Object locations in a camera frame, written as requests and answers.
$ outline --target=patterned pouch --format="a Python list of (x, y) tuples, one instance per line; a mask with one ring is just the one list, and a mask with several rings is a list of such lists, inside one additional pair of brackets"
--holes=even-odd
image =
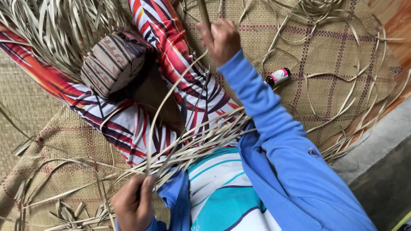
[(114, 32), (91, 49), (81, 67), (81, 79), (104, 101), (115, 103), (130, 96), (127, 85), (132, 83), (136, 89), (145, 80), (143, 69), (154, 60), (154, 50), (135, 33)]

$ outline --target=blue jacket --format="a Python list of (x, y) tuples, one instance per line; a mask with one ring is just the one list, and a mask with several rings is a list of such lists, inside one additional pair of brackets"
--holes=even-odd
[[(253, 118), (238, 144), (245, 174), (283, 231), (376, 230), (347, 185), (331, 170), (300, 122), (280, 104), (240, 50), (218, 71)], [(170, 231), (190, 230), (188, 175), (157, 191), (170, 208)], [(154, 218), (147, 229), (165, 231)]]

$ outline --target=right hand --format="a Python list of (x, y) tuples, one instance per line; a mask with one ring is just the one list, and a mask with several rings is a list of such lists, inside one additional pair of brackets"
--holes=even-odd
[(220, 19), (213, 22), (211, 31), (203, 23), (197, 23), (197, 28), (203, 46), (208, 48), (217, 67), (228, 62), (241, 49), (240, 34), (231, 20)]
[(155, 176), (134, 175), (111, 200), (121, 231), (144, 231), (152, 220)]

